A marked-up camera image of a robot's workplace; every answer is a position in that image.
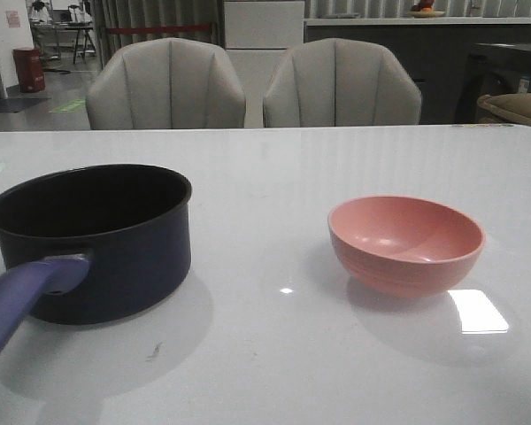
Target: cushion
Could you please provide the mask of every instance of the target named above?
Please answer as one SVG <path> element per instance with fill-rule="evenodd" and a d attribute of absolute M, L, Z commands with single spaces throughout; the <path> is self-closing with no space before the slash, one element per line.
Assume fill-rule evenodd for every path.
<path fill-rule="evenodd" d="M 477 104 L 504 121 L 531 126 L 531 93 L 484 95 L 478 98 Z"/>

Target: fruit bowl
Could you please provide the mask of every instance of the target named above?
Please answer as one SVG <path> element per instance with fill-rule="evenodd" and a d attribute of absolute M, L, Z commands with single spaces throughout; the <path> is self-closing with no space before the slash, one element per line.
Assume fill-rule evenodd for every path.
<path fill-rule="evenodd" d="M 402 298 L 425 297 L 460 282 L 486 236 L 474 220 L 414 197 L 352 199 L 328 216 L 336 257 L 366 286 Z"/>

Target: white table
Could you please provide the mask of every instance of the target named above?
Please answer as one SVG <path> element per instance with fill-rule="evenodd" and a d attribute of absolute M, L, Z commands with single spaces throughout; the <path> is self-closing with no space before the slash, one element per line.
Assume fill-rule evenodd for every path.
<path fill-rule="evenodd" d="M 0 192 L 121 162 L 191 180 L 189 276 L 127 320 L 26 320 L 0 356 L 0 424 L 531 424 L 531 128 L 0 133 Z M 372 194 L 480 222 L 454 292 L 349 278 L 327 214 Z M 482 303 L 457 307 L 468 294 Z"/>

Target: bowl rim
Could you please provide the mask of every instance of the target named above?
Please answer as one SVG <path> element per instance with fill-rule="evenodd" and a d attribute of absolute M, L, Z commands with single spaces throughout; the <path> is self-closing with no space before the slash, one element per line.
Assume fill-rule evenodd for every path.
<path fill-rule="evenodd" d="M 342 239 L 339 235 L 336 234 L 336 232 L 335 232 L 335 230 L 333 228 L 332 218 L 333 218 L 333 216 L 334 216 L 334 214 L 336 213 L 337 210 L 341 209 L 343 206 L 345 206 L 347 204 L 351 204 L 351 203 L 354 203 L 354 202 L 357 202 L 357 201 L 360 201 L 360 200 L 374 199 L 374 198 L 380 198 L 380 197 L 387 197 L 387 198 L 392 198 L 393 197 L 393 198 L 401 198 L 401 199 L 410 199 L 410 200 L 414 200 L 414 201 L 420 201 L 420 202 L 425 202 L 425 203 L 428 203 L 428 204 L 438 205 L 438 206 L 441 206 L 442 208 L 446 208 L 448 210 L 451 210 L 451 211 L 463 216 L 468 221 L 470 221 L 471 223 L 474 224 L 474 226 L 480 232 L 480 236 L 481 236 L 480 243 L 478 244 L 478 246 L 476 248 L 474 248 L 470 252 L 468 252 L 468 253 L 466 253 L 464 255 L 458 256 L 458 257 L 452 257 L 452 258 L 449 258 L 449 259 L 437 259 L 437 260 L 433 260 L 433 261 L 422 261 L 422 260 L 414 260 L 414 259 L 396 259 L 396 258 L 393 258 L 393 257 L 381 255 L 381 254 L 378 254 L 378 253 L 375 253 L 375 252 L 372 252 L 372 251 L 369 251 L 369 250 L 363 250 L 363 249 L 358 248 L 357 246 L 354 246 L 354 245 L 346 242 L 344 239 Z M 331 235 L 336 237 L 341 243 L 344 243 L 346 246 L 350 247 L 352 250 L 361 251 L 363 253 L 372 255 L 372 256 L 374 256 L 374 257 L 376 257 L 378 259 L 384 259 L 384 260 L 387 260 L 387 261 L 394 261 L 394 262 L 397 262 L 397 263 L 404 263 L 404 264 L 413 264 L 413 265 L 415 265 L 415 264 L 428 264 L 428 265 L 436 264 L 436 265 L 438 265 L 438 264 L 446 264 L 446 263 L 452 263 L 452 262 L 455 262 L 455 261 L 464 260 L 464 259 L 473 257 L 474 255 L 479 253 L 483 249 L 484 244 L 486 243 L 486 232 L 484 231 L 484 229 L 480 225 L 480 223 L 478 223 L 472 217 L 470 217 L 467 214 L 464 214 L 463 212 L 461 212 L 460 210 L 457 210 L 456 208 L 452 208 L 451 206 L 442 204 L 440 202 L 431 201 L 431 200 L 425 199 L 423 197 L 409 197 L 409 196 L 404 196 L 404 195 L 368 195 L 368 196 L 364 196 L 364 197 L 354 197 L 352 199 L 348 199 L 346 201 L 343 201 L 339 205 L 333 207 L 330 210 L 330 213 L 328 214 L 327 221 L 328 221 L 328 228 L 330 230 Z"/>

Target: saucepan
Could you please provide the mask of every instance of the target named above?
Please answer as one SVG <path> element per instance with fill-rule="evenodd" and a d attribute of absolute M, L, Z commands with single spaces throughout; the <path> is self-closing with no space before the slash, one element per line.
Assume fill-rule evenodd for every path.
<path fill-rule="evenodd" d="M 139 313 L 190 268 L 183 175 L 159 166 L 90 166 L 0 195 L 0 351 L 27 314 L 92 324 Z"/>

